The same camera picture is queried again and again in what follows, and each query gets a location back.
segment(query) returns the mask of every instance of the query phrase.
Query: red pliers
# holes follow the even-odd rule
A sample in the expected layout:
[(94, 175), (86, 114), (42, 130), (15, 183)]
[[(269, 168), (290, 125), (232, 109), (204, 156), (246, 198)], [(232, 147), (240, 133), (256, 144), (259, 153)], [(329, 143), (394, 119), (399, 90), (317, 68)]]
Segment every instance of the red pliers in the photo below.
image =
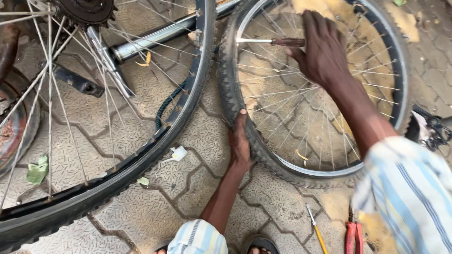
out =
[(353, 209), (348, 209), (347, 234), (345, 235), (345, 254), (353, 254), (353, 237), (356, 254), (363, 254), (363, 226), (357, 223)]

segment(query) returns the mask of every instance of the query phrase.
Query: striped shirt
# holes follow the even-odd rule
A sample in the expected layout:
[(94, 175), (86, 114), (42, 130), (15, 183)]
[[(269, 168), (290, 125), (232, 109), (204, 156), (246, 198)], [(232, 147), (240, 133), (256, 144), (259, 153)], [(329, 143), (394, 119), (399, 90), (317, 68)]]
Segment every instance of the striped shirt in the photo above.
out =
[[(452, 254), (452, 173), (444, 159), (403, 137), (371, 147), (352, 207), (378, 211), (400, 254)], [(182, 225), (168, 254), (227, 254), (226, 240), (204, 220)]]

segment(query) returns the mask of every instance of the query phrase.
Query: pliers handle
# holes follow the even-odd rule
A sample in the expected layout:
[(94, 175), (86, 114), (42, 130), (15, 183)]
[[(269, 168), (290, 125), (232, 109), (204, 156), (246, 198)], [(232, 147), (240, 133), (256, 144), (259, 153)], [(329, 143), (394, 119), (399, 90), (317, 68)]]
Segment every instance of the pliers handle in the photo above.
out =
[(345, 254), (353, 254), (353, 237), (355, 238), (356, 254), (363, 254), (363, 226), (359, 223), (347, 222), (347, 234), (345, 236)]

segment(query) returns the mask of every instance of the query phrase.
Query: hand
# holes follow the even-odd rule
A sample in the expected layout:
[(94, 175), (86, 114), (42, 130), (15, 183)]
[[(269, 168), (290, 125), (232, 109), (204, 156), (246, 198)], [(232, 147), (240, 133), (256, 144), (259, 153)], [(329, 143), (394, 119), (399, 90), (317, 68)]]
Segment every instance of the hand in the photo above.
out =
[(248, 113), (241, 109), (235, 118), (234, 131), (229, 130), (229, 145), (231, 146), (231, 161), (229, 168), (245, 174), (250, 169), (250, 145), (245, 135), (245, 124)]
[(287, 48), (287, 54), (298, 62), (306, 77), (327, 91), (337, 80), (353, 80), (348, 70), (345, 36), (336, 23), (310, 10), (303, 12), (303, 23), (306, 52), (291, 47)]

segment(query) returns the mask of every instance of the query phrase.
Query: green paper scrap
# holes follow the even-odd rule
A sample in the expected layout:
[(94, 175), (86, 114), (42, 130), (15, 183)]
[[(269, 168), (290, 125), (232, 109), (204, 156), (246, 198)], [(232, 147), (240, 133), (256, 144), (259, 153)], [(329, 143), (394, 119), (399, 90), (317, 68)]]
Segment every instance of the green paper scrap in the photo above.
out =
[(143, 184), (145, 186), (149, 185), (149, 179), (147, 179), (146, 177), (141, 177), (140, 179), (137, 180), (137, 183)]
[(397, 6), (402, 6), (406, 4), (406, 0), (392, 0), (392, 2)]
[(39, 156), (38, 164), (29, 164), (27, 181), (32, 184), (41, 184), (49, 171), (47, 155)]

